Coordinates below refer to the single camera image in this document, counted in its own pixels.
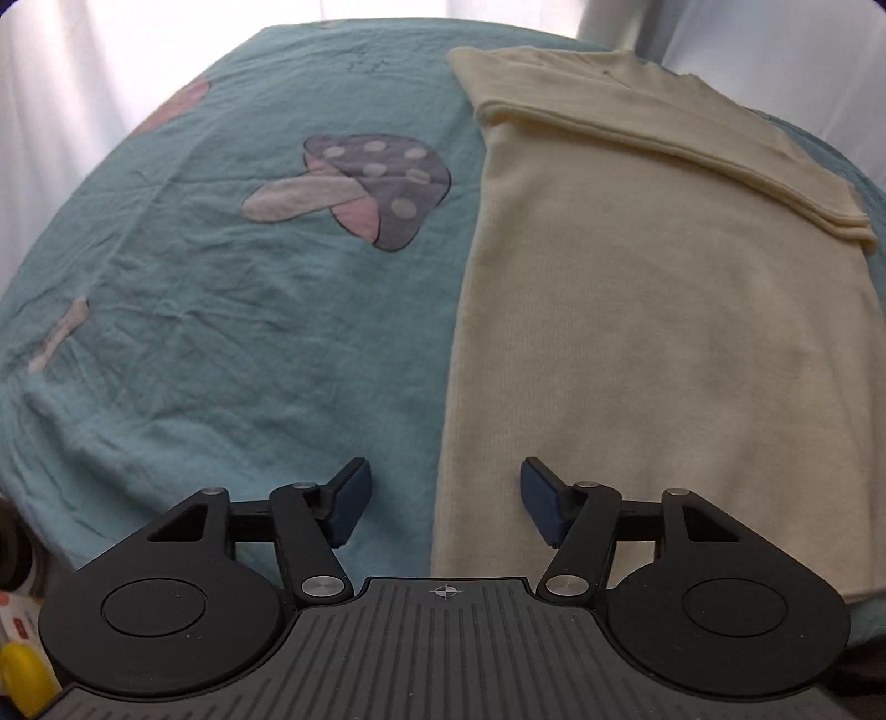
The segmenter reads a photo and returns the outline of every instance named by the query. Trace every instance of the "silver screw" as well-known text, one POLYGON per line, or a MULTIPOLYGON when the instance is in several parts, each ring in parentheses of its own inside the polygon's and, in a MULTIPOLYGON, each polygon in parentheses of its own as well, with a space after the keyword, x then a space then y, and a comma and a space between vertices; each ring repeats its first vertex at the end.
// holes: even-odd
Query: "silver screw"
POLYGON ((301 584, 301 591, 312 598, 331 598, 345 589, 345 583, 332 575, 314 575, 301 584))
POLYGON ((548 578, 545 587, 561 598, 576 598, 586 593, 590 585, 585 578, 577 575, 554 575, 548 578))

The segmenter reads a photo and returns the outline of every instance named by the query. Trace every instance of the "beige garment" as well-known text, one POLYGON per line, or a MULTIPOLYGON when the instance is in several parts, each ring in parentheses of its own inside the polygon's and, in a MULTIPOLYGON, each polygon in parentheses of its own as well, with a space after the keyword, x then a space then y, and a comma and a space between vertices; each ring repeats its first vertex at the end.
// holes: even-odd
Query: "beige garment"
MULTIPOLYGON (((459 48, 486 140, 431 571, 527 575, 537 455, 625 498, 687 487, 856 598, 886 585, 886 335, 849 185, 629 53, 459 48)), ((646 548, 619 548, 613 578, 646 548)))

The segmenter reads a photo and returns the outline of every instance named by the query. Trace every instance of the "white polka dot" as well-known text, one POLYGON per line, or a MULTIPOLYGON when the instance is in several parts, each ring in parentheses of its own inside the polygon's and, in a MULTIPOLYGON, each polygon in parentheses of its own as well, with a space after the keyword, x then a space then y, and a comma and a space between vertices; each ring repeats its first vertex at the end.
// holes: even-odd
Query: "white polka dot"
POLYGON ((431 176, 424 172, 424 170, 419 170, 418 168, 407 170, 406 177, 413 183, 418 183, 420 185, 427 185, 431 181, 431 176))
POLYGON ((387 172, 387 168, 380 162, 371 162, 363 166, 363 175, 366 177, 381 177, 387 172))
POLYGON ((418 212, 416 203, 412 200, 406 200, 406 198, 397 198, 391 203, 391 210, 401 220, 411 220, 418 212))

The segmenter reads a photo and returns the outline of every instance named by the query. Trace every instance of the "mushroom cap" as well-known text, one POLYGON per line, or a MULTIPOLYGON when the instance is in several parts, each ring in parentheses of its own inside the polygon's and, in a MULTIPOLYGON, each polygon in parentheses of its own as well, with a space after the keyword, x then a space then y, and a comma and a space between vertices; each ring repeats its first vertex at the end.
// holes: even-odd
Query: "mushroom cap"
POLYGON ((305 141, 305 155, 309 167, 331 165, 366 189, 379 218, 373 245, 389 252, 409 244, 451 184, 430 147, 401 135, 314 135, 305 141))

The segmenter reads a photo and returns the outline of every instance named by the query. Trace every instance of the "yellow object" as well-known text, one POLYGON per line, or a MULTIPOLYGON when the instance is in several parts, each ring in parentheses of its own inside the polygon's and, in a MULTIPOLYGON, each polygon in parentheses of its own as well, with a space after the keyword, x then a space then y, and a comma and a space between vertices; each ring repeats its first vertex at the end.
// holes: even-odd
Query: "yellow object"
POLYGON ((35 716, 59 691, 40 656, 21 643, 0 648, 0 677, 12 703, 25 717, 35 716))

